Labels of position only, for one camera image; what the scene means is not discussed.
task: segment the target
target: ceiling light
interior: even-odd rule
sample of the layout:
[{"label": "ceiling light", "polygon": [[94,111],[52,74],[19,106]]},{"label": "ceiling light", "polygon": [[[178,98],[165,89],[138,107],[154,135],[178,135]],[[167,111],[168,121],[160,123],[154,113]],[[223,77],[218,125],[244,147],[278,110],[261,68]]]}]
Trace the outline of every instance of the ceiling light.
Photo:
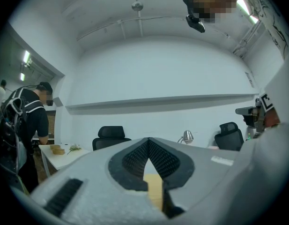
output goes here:
[{"label": "ceiling light", "polygon": [[237,4],[239,4],[242,7],[242,9],[249,15],[249,11],[244,0],[237,0]]},{"label": "ceiling light", "polygon": [[24,74],[21,73],[21,80],[24,81]]},{"label": "ceiling light", "polygon": [[257,23],[257,21],[258,21],[257,18],[255,18],[254,16],[250,16],[250,18],[252,19],[252,21],[253,21],[254,23]]},{"label": "ceiling light", "polygon": [[23,57],[24,63],[28,62],[29,56],[30,56],[30,53],[28,51],[26,51],[25,54],[24,54],[24,57]]}]

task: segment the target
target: green plant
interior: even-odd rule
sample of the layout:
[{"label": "green plant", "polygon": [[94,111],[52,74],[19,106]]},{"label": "green plant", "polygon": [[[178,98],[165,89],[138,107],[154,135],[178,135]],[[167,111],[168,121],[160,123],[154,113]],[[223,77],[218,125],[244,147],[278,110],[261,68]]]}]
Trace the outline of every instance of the green plant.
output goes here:
[{"label": "green plant", "polygon": [[69,148],[69,153],[70,153],[71,151],[77,151],[77,150],[81,150],[81,149],[82,149],[82,148],[80,148],[79,145],[74,144],[74,145],[70,146],[70,148]]}]

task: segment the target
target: table leg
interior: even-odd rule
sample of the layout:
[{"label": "table leg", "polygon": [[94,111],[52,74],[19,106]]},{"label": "table leg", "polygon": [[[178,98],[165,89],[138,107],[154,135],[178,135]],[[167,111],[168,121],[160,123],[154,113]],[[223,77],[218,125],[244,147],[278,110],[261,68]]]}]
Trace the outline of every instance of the table leg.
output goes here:
[{"label": "table leg", "polygon": [[50,171],[49,171],[49,167],[47,166],[47,160],[46,157],[44,155],[44,153],[41,151],[41,156],[42,156],[42,161],[43,161],[43,166],[44,166],[44,170],[46,173],[46,176],[49,178],[51,176]]}]

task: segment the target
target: lamp shade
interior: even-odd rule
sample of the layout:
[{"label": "lamp shade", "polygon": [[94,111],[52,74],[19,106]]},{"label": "lamp shade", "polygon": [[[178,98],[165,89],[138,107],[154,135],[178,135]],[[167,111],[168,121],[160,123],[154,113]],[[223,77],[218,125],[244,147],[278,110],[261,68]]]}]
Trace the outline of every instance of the lamp shade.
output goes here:
[{"label": "lamp shade", "polygon": [[192,135],[192,133],[191,133],[189,130],[186,130],[186,131],[184,132],[183,141],[184,141],[186,144],[192,143],[192,141],[193,141],[193,135]]}]

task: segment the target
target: office chair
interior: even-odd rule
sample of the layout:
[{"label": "office chair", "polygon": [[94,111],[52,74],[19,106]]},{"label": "office chair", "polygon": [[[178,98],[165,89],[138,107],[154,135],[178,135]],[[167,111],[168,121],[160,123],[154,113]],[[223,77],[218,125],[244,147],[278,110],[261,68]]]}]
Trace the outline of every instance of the office chair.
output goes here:
[{"label": "office chair", "polygon": [[125,138],[126,135],[122,126],[101,127],[97,135],[99,138],[92,141],[93,151],[131,140]]},{"label": "office chair", "polygon": [[215,135],[215,142],[219,149],[240,151],[244,143],[241,130],[234,122],[220,125],[221,133]]}]

